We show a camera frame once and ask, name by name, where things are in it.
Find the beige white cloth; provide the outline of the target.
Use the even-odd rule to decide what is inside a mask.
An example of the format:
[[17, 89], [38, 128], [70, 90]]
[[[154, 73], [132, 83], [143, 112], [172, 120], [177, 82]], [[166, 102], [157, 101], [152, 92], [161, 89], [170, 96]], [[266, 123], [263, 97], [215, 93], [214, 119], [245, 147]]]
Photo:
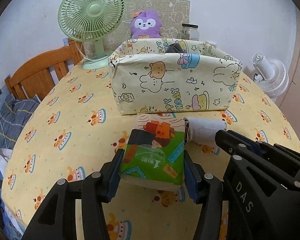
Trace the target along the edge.
[[215, 146], [218, 131], [226, 130], [226, 122], [206, 118], [187, 116], [185, 121], [185, 144], [195, 142], [200, 145]]

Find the green tissue pack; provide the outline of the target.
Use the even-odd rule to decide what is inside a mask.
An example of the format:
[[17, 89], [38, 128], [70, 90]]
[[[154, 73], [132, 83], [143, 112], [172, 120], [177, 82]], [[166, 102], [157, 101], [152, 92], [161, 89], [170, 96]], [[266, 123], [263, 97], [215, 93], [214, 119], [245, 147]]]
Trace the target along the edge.
[[185, 120], [173, 113], [138, 114], [120, 165], [127, 183], [177, 191], [184, 180]]

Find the dark grey sock bundle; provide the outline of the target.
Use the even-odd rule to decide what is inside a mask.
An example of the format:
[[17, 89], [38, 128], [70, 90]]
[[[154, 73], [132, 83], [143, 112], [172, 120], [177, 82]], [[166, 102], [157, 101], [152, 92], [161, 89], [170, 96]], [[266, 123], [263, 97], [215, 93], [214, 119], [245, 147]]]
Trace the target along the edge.
[[166, 53], [166, 54], [167, 54], [167, 53], [179, 53], [179, 54], [184, 54], [184, 53], [186, 53], [186, 50], [183, 49], [179, 43], [173, 43], [173, 44], [170, 44], [170, 45], [167, 47], [165, 53]]

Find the white standing fan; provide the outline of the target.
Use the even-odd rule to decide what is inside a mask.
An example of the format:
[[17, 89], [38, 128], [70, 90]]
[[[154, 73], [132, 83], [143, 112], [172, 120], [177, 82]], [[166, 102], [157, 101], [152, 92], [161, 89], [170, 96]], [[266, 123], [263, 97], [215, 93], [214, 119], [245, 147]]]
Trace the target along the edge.
[[252, 58], [256, 70], [254, 83], [262, 89], [271, 99], [282, 95], [288, 87], [289, 76], [284, 64], [278, 59], [267, 59], [263, 54], [257, 53]]

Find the yellow cartoon tablecloth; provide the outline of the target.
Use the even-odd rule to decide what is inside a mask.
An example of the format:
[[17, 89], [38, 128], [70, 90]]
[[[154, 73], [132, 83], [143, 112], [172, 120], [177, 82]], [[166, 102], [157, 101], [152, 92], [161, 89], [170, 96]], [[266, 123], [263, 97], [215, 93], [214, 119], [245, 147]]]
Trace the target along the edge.
[[[250, 139], [300, 152], [292, 115], [245, 74], [228, 110], [192, 116], [225, 119], [228, 129]], [[107, 68], [72, 68], [34, 111], [8, 162], [1, 195], [17, 221], [29, 224], [58, 179], [82, 179], [110, 161], [125, 147], [135, 120], [119, 113]], [[124, 181], [103, 210], [111, 239], [191, 239], [200, 213], [185, 191], [157, 193]]]

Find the grey plaid blanket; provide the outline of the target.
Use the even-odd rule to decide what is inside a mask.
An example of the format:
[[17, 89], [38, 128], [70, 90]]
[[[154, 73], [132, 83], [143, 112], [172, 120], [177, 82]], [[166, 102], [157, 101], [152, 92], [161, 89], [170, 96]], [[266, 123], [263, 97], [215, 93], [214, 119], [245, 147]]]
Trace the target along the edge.
[[20, 100], [13, 94], [8, 94], [0, 110], [0, 149], [13, 150], [19, 135], [40, 103], [37, 95]]

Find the cotton swab container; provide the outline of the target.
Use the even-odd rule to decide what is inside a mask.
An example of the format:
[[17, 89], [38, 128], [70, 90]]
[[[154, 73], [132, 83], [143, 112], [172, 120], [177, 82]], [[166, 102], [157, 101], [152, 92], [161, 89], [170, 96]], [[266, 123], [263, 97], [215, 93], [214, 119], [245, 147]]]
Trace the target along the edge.
[[212, 42], [212, 41], [206, 41], [205, 43], [206, 43], [206, 44], [209, 44], [210, 46], [213, 46], [214, 48], [217, 47], [217, 43], [215, 43], [215, 42]]

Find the patterned fabric storage box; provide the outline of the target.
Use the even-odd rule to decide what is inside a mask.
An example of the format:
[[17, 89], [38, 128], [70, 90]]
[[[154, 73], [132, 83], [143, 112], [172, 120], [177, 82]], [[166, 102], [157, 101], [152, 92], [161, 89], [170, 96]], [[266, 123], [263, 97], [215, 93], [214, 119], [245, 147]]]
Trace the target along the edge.
[[[218, 111], [227, 109], [238, 85], [242, 64], [200, 41], [133, 39], [109, 58], [115, 102], [122, 115], [136, 113]], [[179, 43], [186, 53], [165, 53]]]

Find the wooden bed headboard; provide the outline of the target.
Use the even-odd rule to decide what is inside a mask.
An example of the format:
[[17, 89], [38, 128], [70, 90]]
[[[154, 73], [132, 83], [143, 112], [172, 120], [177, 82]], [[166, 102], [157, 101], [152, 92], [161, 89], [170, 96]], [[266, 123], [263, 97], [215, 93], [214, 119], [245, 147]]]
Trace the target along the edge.
[[21, 100], [35, 95], [40, 99], [45, 98], [55, 86], [50, 70], [56, 72], [59, 81], [69, 72], [68, 62], [78, 64], [83, 59], [77, 49], [81, 43], [70, 38], [67, 41], [66, 46], [33, 57], [12, 76], [6, 77], [8, 91]]

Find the glass jar with lid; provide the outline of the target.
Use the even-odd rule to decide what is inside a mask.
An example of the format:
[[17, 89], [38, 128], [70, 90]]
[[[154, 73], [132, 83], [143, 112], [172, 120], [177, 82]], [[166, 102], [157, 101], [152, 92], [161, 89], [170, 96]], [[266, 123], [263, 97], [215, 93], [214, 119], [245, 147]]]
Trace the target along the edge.
[[199, 40], [198, 25], [183, 23], [181, 26], [182, 30], [179, 33], [179, 38], [183, 40]]

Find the green cartoon board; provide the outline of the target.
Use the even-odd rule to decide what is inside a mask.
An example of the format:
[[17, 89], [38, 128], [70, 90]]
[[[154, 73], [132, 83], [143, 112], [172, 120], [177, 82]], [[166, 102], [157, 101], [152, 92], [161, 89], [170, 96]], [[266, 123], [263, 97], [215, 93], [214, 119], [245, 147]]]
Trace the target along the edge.
[[162, 38], [177, 38], [182, 24], [189, 23], [190, 1], [187, 0], [126, 0], [126, 12], [120, 25], [110, 34], [102, 37], [105, 51], [114, 51], [123, 42], [130, 40], [126, 49], [131, 53], [132, 44], [130, 24], [141, 11], [154, 10], [161, 20]]

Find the purple plush bunny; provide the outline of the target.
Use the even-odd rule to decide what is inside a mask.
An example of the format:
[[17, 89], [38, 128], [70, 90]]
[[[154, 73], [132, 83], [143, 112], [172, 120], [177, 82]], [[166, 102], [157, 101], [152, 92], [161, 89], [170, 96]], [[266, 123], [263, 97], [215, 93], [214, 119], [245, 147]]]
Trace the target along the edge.
[[133, 18], [130, 24], [131, 38], [161, 38], [161, 26], [161, 20], [157, 11], [142, 11]]

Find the green desk fan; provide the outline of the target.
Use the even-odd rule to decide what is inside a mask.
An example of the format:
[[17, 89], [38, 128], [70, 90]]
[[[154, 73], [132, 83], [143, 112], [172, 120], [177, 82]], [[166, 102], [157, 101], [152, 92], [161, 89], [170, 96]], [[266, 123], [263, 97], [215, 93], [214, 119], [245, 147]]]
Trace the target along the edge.
[[74, 40], [83, 57], [82, 68], [106, 67], [110, 52], [104, 49], [105, 36], [122, 22], [126, 0], [63, 0], [58, 11], [58, 23], [65, 35]]

